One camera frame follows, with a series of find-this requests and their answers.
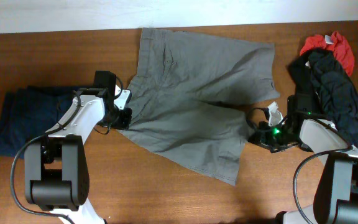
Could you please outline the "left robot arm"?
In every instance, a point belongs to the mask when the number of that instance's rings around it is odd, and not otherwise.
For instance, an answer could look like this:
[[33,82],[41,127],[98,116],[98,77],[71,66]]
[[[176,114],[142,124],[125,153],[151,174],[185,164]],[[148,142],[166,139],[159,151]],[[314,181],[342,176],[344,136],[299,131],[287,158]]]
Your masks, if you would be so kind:
[[85,142],[95,126],[127,129],[132,110],[126,105],[131,96],[114,73],[97,71],[93,86],[75,91],[58,123],[21,149],[25,199],[40,208],[39,215],[63,223],[105,223],[88,198]]

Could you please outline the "navy blue garment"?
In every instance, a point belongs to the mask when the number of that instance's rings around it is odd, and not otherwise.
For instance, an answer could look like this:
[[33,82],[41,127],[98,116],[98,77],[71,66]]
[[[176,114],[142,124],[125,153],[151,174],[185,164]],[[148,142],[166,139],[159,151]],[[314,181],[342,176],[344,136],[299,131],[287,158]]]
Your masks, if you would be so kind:
[[30,139],[52,128],[80,86],[28,86],[5,94],[0,116],[0,156],[14,157]]

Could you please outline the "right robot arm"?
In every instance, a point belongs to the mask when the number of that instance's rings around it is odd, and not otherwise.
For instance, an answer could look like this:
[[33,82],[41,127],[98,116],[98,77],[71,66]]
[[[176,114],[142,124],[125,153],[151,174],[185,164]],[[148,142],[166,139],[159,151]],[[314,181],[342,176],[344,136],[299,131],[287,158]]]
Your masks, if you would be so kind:
[[[287,115],[272,103],[262,108],[265,121],[247,124],[254,130],[249,141],[282,152],[299,146],[312,155],[304,159],[293,176],[297,209],[277,214],[276,223],[358,223],[358,148],[340,135],[331,118],[320,110],[315,96],[295,94],[287,99]],[[297,180],[307,162],[318,158],[324,166],[314,201],[302,207]]]

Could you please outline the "grey shorts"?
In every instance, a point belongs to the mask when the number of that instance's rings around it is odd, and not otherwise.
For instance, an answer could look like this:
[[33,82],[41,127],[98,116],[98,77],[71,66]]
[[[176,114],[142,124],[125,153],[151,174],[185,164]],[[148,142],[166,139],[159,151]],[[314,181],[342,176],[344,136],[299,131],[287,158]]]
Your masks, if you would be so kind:
[[279,97],[275,47],[192,32],[145,28],[129,84],[123,135],[149,152],[235,185],[252,130],[242,105]]

